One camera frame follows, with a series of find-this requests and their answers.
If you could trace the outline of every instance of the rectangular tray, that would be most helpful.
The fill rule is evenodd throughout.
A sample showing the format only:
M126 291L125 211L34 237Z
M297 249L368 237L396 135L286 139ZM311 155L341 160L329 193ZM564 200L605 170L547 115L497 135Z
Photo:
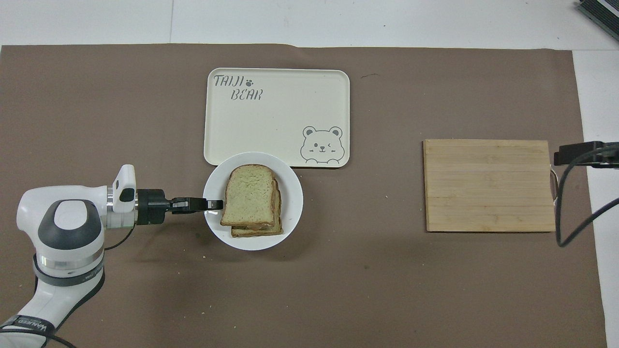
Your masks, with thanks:
M204 158L265 152L291 167L350 157L350 80L339 70L220 67L209 74Z

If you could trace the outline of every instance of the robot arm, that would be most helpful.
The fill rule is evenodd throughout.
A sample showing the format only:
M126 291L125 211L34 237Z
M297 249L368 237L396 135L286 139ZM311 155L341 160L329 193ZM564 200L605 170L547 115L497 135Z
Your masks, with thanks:
M0 325L0 347L43 347L45 336L53 335L101 289L107 228L161 224L166 212L217 209L223 209L223 201L167 200L161 189L136 189L132 165L123 165L110 187L51 186L27 191L19 203L17 226L37 251L33 257L36 291L17 315Z

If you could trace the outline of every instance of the sandwich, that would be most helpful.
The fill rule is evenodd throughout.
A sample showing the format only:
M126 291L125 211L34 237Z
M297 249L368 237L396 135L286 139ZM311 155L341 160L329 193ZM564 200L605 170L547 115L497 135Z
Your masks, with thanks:
M242 165L226 185L220 224L232 227L233 237L282 233L282 200L273 171L263 165Z

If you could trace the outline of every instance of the white table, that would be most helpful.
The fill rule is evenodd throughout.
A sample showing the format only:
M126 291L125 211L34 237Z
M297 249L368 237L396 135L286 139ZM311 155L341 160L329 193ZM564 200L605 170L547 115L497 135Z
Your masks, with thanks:
M573 50L585 141L619 141L619 42L579 13L576 4L4 0L0 45L288 43ZM619 172L588 169L588 177L593 209L619 196ZM619 347L618 220L615 208L594 222L609 347Z

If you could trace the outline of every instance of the black clamp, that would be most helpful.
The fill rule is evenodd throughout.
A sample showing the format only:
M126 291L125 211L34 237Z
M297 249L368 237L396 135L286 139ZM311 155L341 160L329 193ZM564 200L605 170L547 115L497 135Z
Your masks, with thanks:
M587 165L593 168L619 168L619 142L589 141L578 144L559 146L555 152L555 165L570 164L576 157L593 150L600 150L598 154L583 159L576 165Z
M221 209L223 209L222 200L210 201L206 198L194 197L177 197L167 200L162 189L138 189L136 225L162 224L166 212L191 214Z

